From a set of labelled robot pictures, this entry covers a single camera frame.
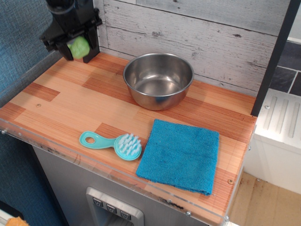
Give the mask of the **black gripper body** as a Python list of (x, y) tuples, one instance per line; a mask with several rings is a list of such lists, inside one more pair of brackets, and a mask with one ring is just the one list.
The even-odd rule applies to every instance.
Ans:
[(75, 6), (47, 6), (52, 14), (51, 25), (40, 36), (47, 51), (58, 50), (57, 44), (68, 43), (79, 35), (75, 32), (79, 24)]

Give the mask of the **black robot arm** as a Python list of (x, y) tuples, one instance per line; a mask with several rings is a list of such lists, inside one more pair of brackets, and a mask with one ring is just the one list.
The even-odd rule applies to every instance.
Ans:
[(72, 61), (76, 57), (68, 44), (82, 37), (88, 46), (83, 62), (89, 63), (98, 55), (97, 27), (103, 22), (92, 0), (47, 0), (46, 6), (53, 17), (51, 25), (40, 36), (47, 51), (57, 50), (66, 60)]

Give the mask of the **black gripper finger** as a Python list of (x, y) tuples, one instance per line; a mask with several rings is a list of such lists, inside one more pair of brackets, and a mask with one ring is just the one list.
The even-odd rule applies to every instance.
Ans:
[(99, 53), (97, 27), (94, 25), (93, 26), (85, 25), (84, 37), (89, 43), (90, 50), (88, 55), (83, 57), (83, 62), (89, 63)]
[(67, 43), (59, 42), (57, 44), (57, 49), (67, 61), (73, 61), (73, 56), (72, 56), (71, 50), (69, 49)]

